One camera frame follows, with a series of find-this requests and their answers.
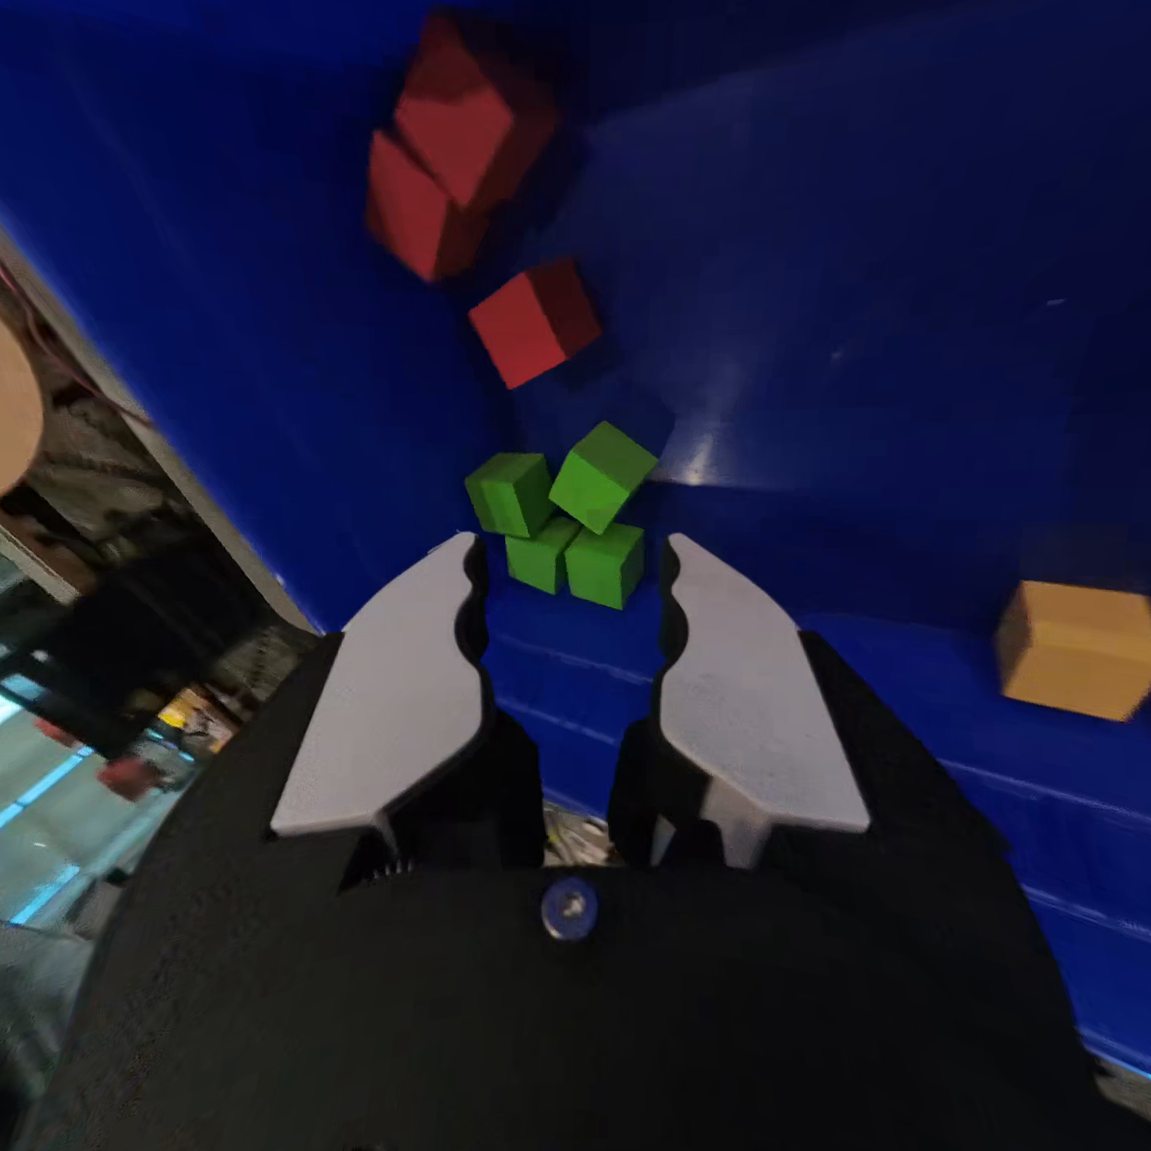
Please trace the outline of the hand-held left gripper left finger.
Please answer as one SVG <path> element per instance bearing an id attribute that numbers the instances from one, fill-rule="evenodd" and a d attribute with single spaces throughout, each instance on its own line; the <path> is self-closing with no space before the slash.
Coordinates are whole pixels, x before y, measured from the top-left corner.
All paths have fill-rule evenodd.
<path id="1" fill-rule="evenodd" d="M 371 831 L 474 747 L 489 716 L 480 644 L 483 541 L 455 532 L 388 579 L 344 628 L 270 831 Z"/>

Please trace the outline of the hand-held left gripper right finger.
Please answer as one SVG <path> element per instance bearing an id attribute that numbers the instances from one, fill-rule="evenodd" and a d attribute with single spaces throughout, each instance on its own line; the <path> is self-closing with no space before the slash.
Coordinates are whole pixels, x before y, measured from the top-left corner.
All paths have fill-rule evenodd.
<path id="1" fill-rule="evenodd" d="M 664 552 L 669 642 L 657 731 L 702 771 L 700 818 L 725 861 L 754 868 L 777 828 L 863 833 L 873 823 L 797 622 L 683 532 Z"/>

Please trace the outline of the green cube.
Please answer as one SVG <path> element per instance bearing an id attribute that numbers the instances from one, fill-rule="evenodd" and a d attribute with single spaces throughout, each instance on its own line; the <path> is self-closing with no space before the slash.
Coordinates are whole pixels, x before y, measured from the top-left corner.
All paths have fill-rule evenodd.
<path id="1" fill-rule="evenodd" d="M 533 540 L 551 517 L 551 471 L 542 453 L 497 453 L 464 479 L 483 532 Z"/>
<path id="2" fill-rule="evenodd" d="M 553 513 L 535 534 L 504 534 L 509 577 L 549 596 L 562 594 L 566 583 L 563 554 L 581 529 L 571 517 Z"/>
<path id="3" fill-rule="evenodd" d="M 643 575 L 643 529 L 613 523 L 596 534 L 582 527 L 563 552 L 563 568 L 571 596 L 626 609 Z"/>
<path id="4" fill-rule="evenodd" d="M 655 467 L 655 453 L 602 419 L 571 444 L 549 501 L 602 534 Z"/>

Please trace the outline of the yellow cube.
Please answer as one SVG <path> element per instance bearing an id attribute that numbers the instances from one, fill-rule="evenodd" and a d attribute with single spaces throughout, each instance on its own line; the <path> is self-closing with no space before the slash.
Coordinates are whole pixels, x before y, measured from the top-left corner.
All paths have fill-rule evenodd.
<path id="1" fill-rule="evenodd" d="M 993 650 L 1003 698 L 1128 721 L 1151 692 L 1151 603 L 1021 579 L 1000 615 Z"/>

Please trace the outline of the red cube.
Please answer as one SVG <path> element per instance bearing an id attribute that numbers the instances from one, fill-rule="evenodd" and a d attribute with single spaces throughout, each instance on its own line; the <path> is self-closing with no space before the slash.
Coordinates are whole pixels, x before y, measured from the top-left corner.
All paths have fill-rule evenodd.
<path id="1" fill-rule="evenodd" d="M 424 162 L 380 127 L 368 143 L 364 223 L 424 283 L 469 273 L 488 235 L 488 219 L 457 209 Z"/>
<path id="2" fill-rule="evenodd" d="M 451 204 L 492 210 L 553 138 L 558 105 L 489 27 L 435 6 L 420 30 L 394 127 Z"/>
<path id="3" fill-rule="evenodd" d="M 571 256 L 522 269 L 469 309 L 469 324 L 509 391 L 571 361 L 602 338 L 602 319 Z"/>

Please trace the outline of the blue plastic bin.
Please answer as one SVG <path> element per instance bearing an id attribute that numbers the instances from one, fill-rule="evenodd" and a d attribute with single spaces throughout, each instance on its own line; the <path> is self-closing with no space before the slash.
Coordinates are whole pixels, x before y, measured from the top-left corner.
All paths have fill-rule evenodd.
<path id="1" fill-rule="evenodd" d="M 1146 4 L 457 4 L 562 130 L 424 286 L 364 157 L 433 6 L 2 4 L 2 227 L 319 631 L 492 453 L 657 453 L 629 520 L 857 662 L 1146 1075 L 1146 704 L 990 644 L 1021 579 L 1146 596 Z M 469 309 L 562 256 L 602 338 L 509 391 Z"/>

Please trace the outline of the grey desk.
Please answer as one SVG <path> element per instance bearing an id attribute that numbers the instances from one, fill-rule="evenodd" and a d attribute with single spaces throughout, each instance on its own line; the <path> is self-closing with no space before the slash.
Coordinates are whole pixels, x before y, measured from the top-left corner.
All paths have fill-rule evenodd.
<path id="1" fill-rule="evenodd" d="M 222 541 L 231 562 L 244 569 L 244 577 L 260 590 L 272 613 L 280 613 L 287 625 L 317 636 L 319 628 L 306 622 L 281 579 L 263 565 L 244 532 L 231 523 L 231 517 L 213 503 L 213 497 L 202 487 L 196 471 L 181 460 L 181 456 L 170 444 L 170 438 L 150 423 L 132 389 L 119 377 L 119 372 L 104 361 L 95 344 L 80 331 L 72 315 L 62 304 L 62 298 L 43 286 L 43 279 L 27 267 L 26 253 L 11 241 L 10 227 L 0 232 L 2 273 L 11 289 L 27 300 L 35 316 L 41 316 L 51 338 L 62 340 L 67 356 L 95 385 L 99 394 L 124 406 L 124 419 L 135 429 L 136 441 L 150 453 L 150 457 L 163 467 L 163 475 L 176 484 L 180 497 L 192 505 L 192 513 L 209 527 L 209 532 Z"/>

